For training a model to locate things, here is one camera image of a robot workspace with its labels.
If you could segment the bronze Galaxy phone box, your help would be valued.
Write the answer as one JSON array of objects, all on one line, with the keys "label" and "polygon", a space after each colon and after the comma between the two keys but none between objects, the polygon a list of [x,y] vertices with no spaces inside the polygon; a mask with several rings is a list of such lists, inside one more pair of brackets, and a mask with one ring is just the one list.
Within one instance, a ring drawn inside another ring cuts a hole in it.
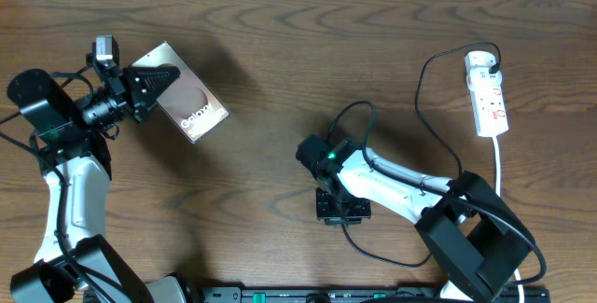
[{"label": "bronze Galaxy phone box", "polygon": [[168,42],[155,47],[133,65],[178,68],[180,77],[160,95],[158,103],[192,144],[197,143],[229,117],[228,108]]}]

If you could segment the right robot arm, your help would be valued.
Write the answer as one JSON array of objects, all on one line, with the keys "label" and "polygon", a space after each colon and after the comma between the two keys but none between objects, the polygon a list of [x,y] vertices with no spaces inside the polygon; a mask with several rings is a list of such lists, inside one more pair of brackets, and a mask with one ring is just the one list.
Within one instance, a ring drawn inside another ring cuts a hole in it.
[{"label": "right robot arm", "polygon": [[296,158],[317,182],[316,211],[329,225],[370,218],[373,202],[410,221],[461,296],[498,298],[533,238],[489,184],[472,172],[452,180],[397,165],[360,143],[317,135]]}]

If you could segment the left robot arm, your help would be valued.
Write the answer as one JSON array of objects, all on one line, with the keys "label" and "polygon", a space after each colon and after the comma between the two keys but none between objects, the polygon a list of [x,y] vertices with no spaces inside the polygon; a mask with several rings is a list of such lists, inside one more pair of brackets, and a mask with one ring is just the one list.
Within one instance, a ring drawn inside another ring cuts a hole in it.
[{"label": "left robot arm", "polygon": [[110,129],[130,116],[144,122],[158,97],[180,76],[174,66],[91,64],[103,85],[73,100],[64,86],[80,73],[31,69],[15,76],[8,98],[34,132],[24,150],[39,163],[49,188],[45,238],[33,265],[11,278],[17,302],[195,302],[176,274],[143,282],[107,241],[105,201],[111,186]]}]

